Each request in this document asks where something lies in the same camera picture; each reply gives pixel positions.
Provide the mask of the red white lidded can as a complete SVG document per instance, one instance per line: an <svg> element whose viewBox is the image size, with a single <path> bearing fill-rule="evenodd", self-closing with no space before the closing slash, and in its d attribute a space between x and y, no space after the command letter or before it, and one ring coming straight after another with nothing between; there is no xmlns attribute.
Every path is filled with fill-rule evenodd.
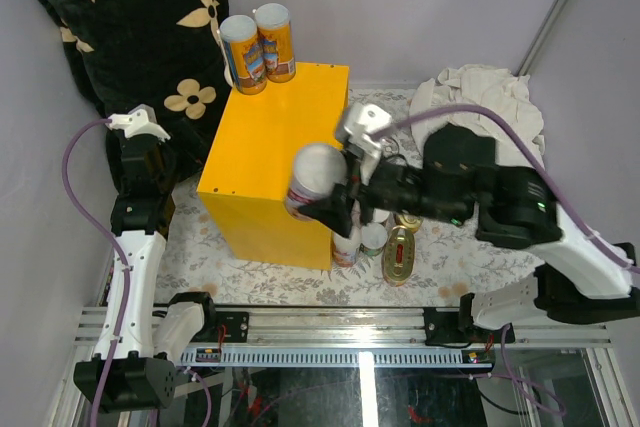
<svg viewBox="0 0 640 427"><path fill-rule="evenodd" d="M298 220L302 206L328 197L336 183L343 180L347 165L342 153L326 143L312 143L298 151L284 199L287 212Z"/></svg>

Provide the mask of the black floral plush pillow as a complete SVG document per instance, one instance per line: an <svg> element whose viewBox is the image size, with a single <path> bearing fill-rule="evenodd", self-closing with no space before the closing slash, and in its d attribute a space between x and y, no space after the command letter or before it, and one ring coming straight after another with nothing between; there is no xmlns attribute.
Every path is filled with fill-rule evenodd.
<svg viewBox="0 0 640 427"><path fill-rule="evenodd" d="M81 95L107 117L150 106L180 175L206 162L230 86L218 34L228 0L38 0Z"/></svg>

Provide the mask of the orange blue lidded can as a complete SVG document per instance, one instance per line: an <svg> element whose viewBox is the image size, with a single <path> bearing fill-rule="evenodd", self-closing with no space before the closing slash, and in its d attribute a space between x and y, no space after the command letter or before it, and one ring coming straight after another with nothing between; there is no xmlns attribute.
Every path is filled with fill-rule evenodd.
<svg viewBox="0 0 640 427"><path fill-rule="evenodd" d="M262 45L255 21L246 15L233 15L219 28L233 86L244 95L256 95L267 85Z"/></svg>

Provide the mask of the orange lidded front can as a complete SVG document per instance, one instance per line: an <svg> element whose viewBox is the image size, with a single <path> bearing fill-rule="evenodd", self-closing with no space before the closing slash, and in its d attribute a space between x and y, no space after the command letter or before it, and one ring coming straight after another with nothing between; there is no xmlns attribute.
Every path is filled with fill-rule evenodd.
<svg viewBox="0 0 640 427"><path fill-rule="evenodd" d="M263 49L267 77L285 83L296 74L296 61L289 10L278 3L267 3L254 10Z"/></svg>

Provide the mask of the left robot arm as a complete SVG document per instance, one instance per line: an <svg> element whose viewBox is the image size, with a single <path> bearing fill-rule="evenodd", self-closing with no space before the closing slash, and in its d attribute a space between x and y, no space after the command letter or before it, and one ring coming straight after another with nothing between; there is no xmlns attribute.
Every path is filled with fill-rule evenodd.
<svg viewBox="0 0 640 427"><path fill-rule="evenodd" d="M178 362L194 338L219 328L210 295L176 295L154 326L157 274L166 249L178 180L169 134L143 109L114 114L123 169L111 226L99 231L114 251L107 313L92 358L76 364L73 381L91 403L90 423L102 413L159 410L172 401Z"/></svg>

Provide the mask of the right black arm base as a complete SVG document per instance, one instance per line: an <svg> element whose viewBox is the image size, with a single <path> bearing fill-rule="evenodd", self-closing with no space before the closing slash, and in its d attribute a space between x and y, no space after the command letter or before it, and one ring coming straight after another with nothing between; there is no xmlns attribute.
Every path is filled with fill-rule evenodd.
<svg viewBox="0 0 640 427"><path fill-rule="evenodd" d="M471 314L477 295L465 294L458 307L423 307L425 345L429 347L466 348L501 340L502 328L490 330L476 326Z"/></svg>

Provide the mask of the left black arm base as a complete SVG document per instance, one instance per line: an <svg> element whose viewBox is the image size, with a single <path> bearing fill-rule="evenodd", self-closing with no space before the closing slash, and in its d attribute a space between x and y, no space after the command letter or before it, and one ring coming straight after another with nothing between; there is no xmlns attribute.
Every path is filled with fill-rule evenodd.
<svg viewBox="0 0 640 427"><path fill-rule="evenodd" d="M247 311L218 311L211 320L206 320L198 335L200 342L225 346L231 343L246 343L249 333L250 314Z"/></svg>

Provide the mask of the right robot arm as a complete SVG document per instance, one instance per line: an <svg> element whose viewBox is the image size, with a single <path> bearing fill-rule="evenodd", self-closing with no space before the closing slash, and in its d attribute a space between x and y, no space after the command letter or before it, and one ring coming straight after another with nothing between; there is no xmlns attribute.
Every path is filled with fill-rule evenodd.
<svg viewBox="0 0 640 427"><path fill-rule="evenodd" d="M497 165L494 139L447 124L427 137L420 168L382 160L370 178L362 172L361 149L346 145L341 155L346 172L329 194L300 210L334 233L350 233L355 204L362 220L376 209L455 226L475 218L477 240L542 260L518 282L464 295L455 319L463 339L478 341L541 315L570 325L638 316L639 290L629 277L633 246L616 245L612 258L589 246L541 174L532 167Z"/></svg>

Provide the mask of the brown can white lid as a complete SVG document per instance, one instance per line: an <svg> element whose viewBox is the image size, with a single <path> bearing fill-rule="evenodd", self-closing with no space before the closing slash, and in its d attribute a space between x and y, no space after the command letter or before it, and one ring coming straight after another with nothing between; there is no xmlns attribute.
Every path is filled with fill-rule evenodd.
<svg viewBox="0 0 640 427"><path fill-rule="evenodd" d="M385 225L388 222L390 215L391 213L387 210L375 209L373 211L372 221Z"/></svg>

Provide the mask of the grey lidded small can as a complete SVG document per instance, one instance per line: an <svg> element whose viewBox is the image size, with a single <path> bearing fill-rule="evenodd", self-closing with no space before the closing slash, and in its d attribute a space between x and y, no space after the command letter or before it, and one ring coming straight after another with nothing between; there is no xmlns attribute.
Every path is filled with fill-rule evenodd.
<svg viewBox="0 0 640 427"><path fill-rule="evenodd" d="M387 243L388 233L386 228L380 223L369 223L361 227L360 250L368 257L376 257L383 250Z"/></svg>

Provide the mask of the lower gold oval tin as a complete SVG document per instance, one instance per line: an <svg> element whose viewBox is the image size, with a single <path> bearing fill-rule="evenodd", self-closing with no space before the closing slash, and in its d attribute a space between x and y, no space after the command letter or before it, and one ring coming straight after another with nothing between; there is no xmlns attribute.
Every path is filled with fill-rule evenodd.
<svg viewBox="0 0 640 427"><path fill-rule="evenodd" d="M414 234L406 227L394 227L382 257L382 273L385 281L394 287L405 284L413 273L414 260Z"/></svg>

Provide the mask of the upper gold oval tin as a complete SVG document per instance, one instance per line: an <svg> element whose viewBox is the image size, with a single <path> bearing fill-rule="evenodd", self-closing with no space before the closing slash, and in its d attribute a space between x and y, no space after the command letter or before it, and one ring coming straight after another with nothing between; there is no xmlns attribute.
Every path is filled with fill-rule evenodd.
<svg viewBox="0 0 640 427"><path fill-rule="evenodd" d="M412 233L418 232L423 222L420 217L404 213L395 214L394 219L397 226L401 226Z"/></svg>

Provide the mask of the yellow wooden shelf box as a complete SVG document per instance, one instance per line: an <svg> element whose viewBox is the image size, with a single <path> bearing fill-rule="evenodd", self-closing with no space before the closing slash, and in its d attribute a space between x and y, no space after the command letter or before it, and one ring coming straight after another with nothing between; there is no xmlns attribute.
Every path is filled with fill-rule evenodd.
<svg viewBox="0 0 640 427"><path fill-rule="evenodd" d="M300 62L289 82L231 92L197 193L236 258L330 269L330 231L295 219L284 199L297 152L337 143L348 89L348 66Z"/></svg>

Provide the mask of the white crumpled cloth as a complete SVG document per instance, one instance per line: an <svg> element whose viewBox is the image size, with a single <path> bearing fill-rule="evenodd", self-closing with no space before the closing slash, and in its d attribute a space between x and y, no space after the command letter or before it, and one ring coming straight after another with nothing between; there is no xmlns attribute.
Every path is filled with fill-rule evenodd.
<svg viewBox="0 0 640 427"><path fill-rule="evenodd" d="M451 104L486 107L502 117L531 151L543 161L545 141L541 111L530 101L528 76L514 76L507 68L466 64L445 68L439 75L418 87L411 100L411 116ZM479 136L496 139L497 163L502 166L527 166L529 162L507 134L489 118L475 113L453 113L411 126L418 148L426 138L445 124L461 126Z"/></svg>

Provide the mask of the aluminium frame rail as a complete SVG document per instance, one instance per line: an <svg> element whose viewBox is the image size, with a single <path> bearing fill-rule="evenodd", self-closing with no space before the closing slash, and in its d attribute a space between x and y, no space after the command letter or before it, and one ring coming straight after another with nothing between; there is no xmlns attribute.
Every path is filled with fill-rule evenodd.
<svg viewBox="0 0 640 427"><path fill-rule="evenodd" d="M355 367L367 352L377 367L488 372L500 342L466 348L425 345L422 308L233 307L250 314L246 343L192 341L178 363L190 367Z"/></svg>

